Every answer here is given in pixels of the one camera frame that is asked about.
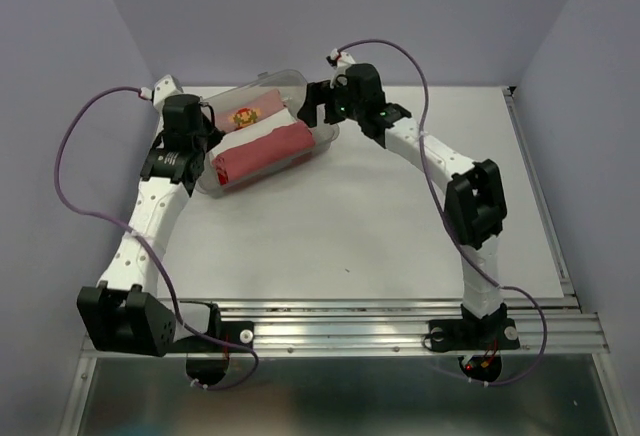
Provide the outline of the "dusty red t shirt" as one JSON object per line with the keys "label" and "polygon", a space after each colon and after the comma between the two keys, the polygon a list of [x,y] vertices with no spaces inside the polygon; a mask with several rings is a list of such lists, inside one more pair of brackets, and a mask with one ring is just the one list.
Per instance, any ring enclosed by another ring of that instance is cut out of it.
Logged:
{"label": "dusty red t shirt", "polygon": [[311,131],[297,122],[222,151],[214,157],[212,165],[218,182],[224,186],[314,146]]}

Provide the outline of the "clear plastic storage bin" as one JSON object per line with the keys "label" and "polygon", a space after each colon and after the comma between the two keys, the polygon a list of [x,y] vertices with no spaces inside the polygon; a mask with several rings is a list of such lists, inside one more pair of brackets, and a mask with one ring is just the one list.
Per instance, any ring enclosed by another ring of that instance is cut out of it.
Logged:
{"label": "clear plastic storage bin", "polygon": [[196,189],[221,197],[328,150],[339,128],[297,118],[306,86],[302,74],[284,70],[217,94],[199,88],[225,136],[207,154]]}

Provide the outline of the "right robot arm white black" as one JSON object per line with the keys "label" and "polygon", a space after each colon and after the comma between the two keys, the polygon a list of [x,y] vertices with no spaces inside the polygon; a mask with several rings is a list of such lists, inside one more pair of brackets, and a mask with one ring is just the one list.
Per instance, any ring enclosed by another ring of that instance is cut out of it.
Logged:
{"label": "right robot arm white black", "polygon": [[460,317],[429,320],[425,347],[437,353],[519,348],[497,281],[498,236],[507,216],[498,165],[477,162],[428,135],[408,110],[387,100],[371,64],[348,64],[333,79],[308,84],[297,116],[309,127],[352,120],[424,173],[463,273]]}

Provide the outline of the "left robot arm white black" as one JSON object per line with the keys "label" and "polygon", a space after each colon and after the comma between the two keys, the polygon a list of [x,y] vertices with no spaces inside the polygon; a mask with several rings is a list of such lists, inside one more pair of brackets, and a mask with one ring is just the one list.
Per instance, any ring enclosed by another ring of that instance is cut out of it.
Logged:
{"label": "left robot arm white black", "polygon": [[143,164],[135,207],[116,253],[77,307],[99,351],[161,357],[177,329],[175,312],[157,298],[162,260],[176,222],[223,132],[200,97],[177,94],[161,109],[162,129]]}

